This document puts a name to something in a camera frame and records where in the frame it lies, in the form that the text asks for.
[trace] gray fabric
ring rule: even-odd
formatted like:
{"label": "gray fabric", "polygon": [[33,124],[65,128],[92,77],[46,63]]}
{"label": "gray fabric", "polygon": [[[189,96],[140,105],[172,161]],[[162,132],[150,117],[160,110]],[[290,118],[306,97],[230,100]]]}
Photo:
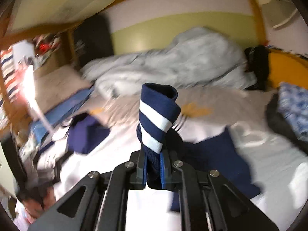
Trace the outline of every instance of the gray fabric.
{"label": "gray fabric", "polygon": [[234,42],[202,27],[177,35],[162,50],[96,59],[81,71],[105,98],[138,94],[146,82],[175,88],[218,85],[246,88],[256,82],[244,73],[245,57]]}

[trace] white sheet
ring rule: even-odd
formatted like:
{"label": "white sheet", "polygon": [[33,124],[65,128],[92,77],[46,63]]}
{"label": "white sheet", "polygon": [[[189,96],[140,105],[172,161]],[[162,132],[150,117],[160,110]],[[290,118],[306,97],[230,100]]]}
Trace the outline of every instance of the white sheet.
{"label": "white sheet", "polygon": [[[57,199],[92,170],[105,173],[124,163],[131,152],[140,149],[134,125],[115,126],[110,135],[88,155],[73,154],[63,165],[61,183],[55,185]],[[224,125],[188,120],[179,134],[184,141],[198,142],[216,136]],[[256,204],[281,231],[294,221],[307,199],[308,159],[284,138],[268,133],[261,146],[238,148],[252,167],[253,180],[262,188]],[[169,212],[172,192],[129,191],[126,230],[181,230],[177,213]]]}

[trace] sock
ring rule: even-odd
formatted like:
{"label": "sock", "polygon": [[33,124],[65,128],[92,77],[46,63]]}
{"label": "sock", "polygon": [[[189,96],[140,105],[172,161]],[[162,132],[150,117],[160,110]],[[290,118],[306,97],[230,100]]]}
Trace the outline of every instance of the sock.
{"label": "sock", "polygon": [[181,112],[175,103],[177,96],[175,88],[169,85],[142,85],[137,136],[147,157],[150,181],[160,177],[160,152],[164,138]]}

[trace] mattress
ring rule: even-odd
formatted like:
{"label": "mattress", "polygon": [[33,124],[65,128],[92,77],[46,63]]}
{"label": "mattress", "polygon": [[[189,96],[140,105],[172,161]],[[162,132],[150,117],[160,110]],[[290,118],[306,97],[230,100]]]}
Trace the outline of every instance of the mattress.
{"label": "mattress", "polygon": [[[191,91],[186,96],[185,93],[180,93],[179,104],[192,100],[201,104],[200,100],[207,98],[205,103],[208,107],[213,107],[214,111],[209,116],[188,119],[178,133],[184,141],[199,142],[220,134],[225,125],[232,125],[231,135],[237,152],[251,165],[253,182],[262,190],[262,194],[251,201],[279,230],[284,231],[294,221],[308,198],[308,159],[285,138],[271,133],[265,127],[262,112],[267,98],[270,100],[270,94],[257,95],[258,93],[244,91],[232,93],[227,98],[223,94],[218,95],[216,90],[215,93],[210,93],[204,88],[202,94],[207,94],[207,97],[202,97],[201,94],[194,96]],[[91,110],[98,105],[101,102],[97,98],[90,98],[82,110]],[[136,121],[116,124],[111,128],[109,136],[91,153],[73,154],[63,165],[61,182],[54,186],[57,199],[88,172],[96,170],[105,173],[129,160],[130,154],[140,149],[136,127]],[[62,140],[61,144],[55,145],[48,152],[59,154],[65,148],[66,141]],[[49,156],[48,152],[42,155],[41,164]],[[148,187],[143,191],[130,190],[126,230],[144,230],[145,227],[147,230],[181,230],[180,215],[169,211],[172,197],[172,192]]]}

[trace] silver bolt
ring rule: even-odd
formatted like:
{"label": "silver bolt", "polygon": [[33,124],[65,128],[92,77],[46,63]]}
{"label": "silver bolt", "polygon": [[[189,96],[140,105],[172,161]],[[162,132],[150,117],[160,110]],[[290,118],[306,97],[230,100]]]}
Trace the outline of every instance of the silver bolt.
{"label": "silver bolt", "polygon": [[213,169],[210,171],[210,175],[213,176],[213,177],[217,177],[220,175],[219,171],[216,170],[216,169]]}
{"label": "silver bolt", "polygon": [[126,167],[126,168],[130,168],[130,167],[133,167],[135,164],[132,162],[132,161],[127,161],[127,162],[125,162],[125,164],[124,164],[124,166]]}
{"label": "silver bolt", "polygon": [[180,160],[176,160],[173,165],[176,166],[176,167],[181,167],[181,166],[183,166],[183,164],[184,164],[184,162],[182,162]]}
{"label": "silver bolt", "polygon": [[97,176],[99,176],[99,172],[97,171],[91,171],[90,173],[88,173],[88,176],[93,179],[93,178],[96,178]]}

